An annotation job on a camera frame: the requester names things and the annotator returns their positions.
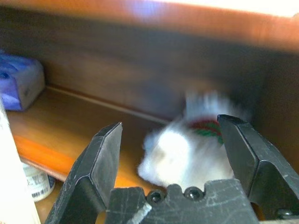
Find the shelf board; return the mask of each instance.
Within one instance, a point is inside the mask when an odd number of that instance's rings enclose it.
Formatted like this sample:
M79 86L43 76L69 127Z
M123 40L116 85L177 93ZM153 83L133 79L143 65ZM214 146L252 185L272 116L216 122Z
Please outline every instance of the shelf board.
M199 4L200 1L197 5L190 4L187 0L180 0L179 3L169 0L0 0L0 5L3 6L299 52L298 16L282 17Z
M25 112L8 112L21 159L64 181L77 157L103 127L123 122L115 187L155 186L136 172L146 133L161 124L46 89Z

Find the tissue box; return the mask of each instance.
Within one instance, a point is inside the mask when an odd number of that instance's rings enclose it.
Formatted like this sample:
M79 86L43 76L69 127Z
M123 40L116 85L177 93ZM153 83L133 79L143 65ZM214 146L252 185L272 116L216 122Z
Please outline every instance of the tissue box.
M0 94L6 110L27 109L44 88L43 67L37 60L0 54Z

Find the stuffed toy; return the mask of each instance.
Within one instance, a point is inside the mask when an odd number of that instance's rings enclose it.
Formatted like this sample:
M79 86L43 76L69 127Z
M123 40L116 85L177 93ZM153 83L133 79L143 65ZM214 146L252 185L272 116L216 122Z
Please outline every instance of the stuffed toy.
M167 187L178 184L184 191L204 190L207 181L234 177L217 122L218 114L249 120L249 114L227 96L215 91L186 95L184 114L144 140L141 178Z

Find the white bottle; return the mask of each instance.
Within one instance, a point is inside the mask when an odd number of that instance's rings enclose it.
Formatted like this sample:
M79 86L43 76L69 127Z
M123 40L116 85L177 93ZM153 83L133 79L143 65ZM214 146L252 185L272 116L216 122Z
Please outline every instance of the white bottle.
M41 224L0 98L0 223Z
M55 187L55 179L33 166L23 164L29 191L35 202L45 199Z

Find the white cylinder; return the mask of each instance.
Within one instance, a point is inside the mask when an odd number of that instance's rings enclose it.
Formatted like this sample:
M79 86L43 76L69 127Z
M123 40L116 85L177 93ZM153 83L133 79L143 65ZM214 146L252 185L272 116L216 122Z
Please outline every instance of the white cylinder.
M30 193L35 202L45 199L55 187L55 178L33 166L23 163Z

